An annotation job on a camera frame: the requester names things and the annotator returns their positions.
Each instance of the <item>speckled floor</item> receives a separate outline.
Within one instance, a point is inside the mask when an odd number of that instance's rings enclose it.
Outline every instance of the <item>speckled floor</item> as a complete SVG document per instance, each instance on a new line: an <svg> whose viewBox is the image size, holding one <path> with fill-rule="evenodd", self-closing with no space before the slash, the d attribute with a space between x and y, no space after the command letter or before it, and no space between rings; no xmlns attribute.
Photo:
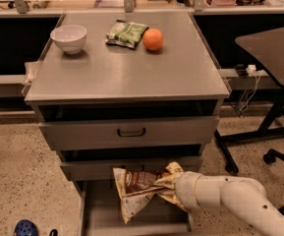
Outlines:
<svg viewBox="0 0 284 236"><path fill-rule="evenodd" d="M232 134L253 130L262 120L263 111L236 117L232 110L221 111L219 131ZM262 155L270 148L284 152L284 138L231 146L240 168L239 176L257 179L265 187L270 201L284 205L284 163L266 165ZM0 235L12 235L21 219L33 221L40 236L56 228L59 236L76 236L80 197L59 167L60 161L38 130L32 113L0 114ZM200 173L228 175L224 159L212 141L204 150ZM194 210L195 233L199 235L259 235L225 208Z"/></svg>

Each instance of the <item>white bowl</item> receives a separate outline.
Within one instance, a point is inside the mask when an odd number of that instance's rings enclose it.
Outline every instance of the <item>white bowl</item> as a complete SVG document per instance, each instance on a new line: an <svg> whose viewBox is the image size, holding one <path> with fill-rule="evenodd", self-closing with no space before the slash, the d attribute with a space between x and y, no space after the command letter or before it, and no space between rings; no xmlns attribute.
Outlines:
<svg viewBox="0 0 284 236"><path fill-rule="evenodd" d="M86 40L86 29L77 25L65 25L50 34L53 42L68 54L80 52Z"/></svg>

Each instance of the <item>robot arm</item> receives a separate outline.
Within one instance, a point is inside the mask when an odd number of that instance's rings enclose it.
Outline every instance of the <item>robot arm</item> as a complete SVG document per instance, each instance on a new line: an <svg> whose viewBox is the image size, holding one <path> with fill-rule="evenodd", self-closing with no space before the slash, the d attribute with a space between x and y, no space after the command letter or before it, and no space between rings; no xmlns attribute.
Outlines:
<svg viewBox="0 0 284 236"><path fill-rule="evenodd" d="M284 236L284 216L255 179L180 173L175 192L186 208L225 206L263 235Z"/></svg>

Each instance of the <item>desk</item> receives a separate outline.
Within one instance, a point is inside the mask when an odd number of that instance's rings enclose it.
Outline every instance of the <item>desk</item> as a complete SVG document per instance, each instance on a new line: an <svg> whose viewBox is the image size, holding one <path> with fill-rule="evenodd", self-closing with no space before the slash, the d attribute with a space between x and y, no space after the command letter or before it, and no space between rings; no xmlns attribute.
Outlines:
<svg viewBox="0 0 284 236"><path fill-rule="evenodd" d="M161 29L163 48L148 52L142 43L135 50L106 45L105 35L116 20ZM180 219L187 215L163 202L151 203L124 226L112 168L158 170L173 160L185 170L199 169L229 92L189 13L71 13L62 24L84 26L85 47L67 55L52 44L26 103L40 116L45 140L80 192L82 222L90 210L88 227L82 223L80 231L101 236L188 233L186 219Z"/></svg>
<svg viewBox="0 0 284 236"><path fill-rule="evenodd" d="M252 54L264 67L264 70L281 88L275 102L256 131L215 138L227 159L226 170L238 173L239 169L232 158L226 143L245 142L284 135L284 127L269 129L275 118L284 116L284 28L271 29L236 38L236 43Z"/></svg>

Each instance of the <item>orange fruit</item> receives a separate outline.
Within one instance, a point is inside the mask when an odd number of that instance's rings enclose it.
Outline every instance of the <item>orange fruit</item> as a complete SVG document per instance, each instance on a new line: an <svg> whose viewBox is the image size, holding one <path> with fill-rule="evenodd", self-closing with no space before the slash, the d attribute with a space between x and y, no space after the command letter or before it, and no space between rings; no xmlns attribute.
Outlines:
<svg viewBox="0 0 284 236"><path fill-rule="evenodd" d="M157 51L162 47L163 34L160 29L148 29L142 37L143 46L149 51Z"/></svg>

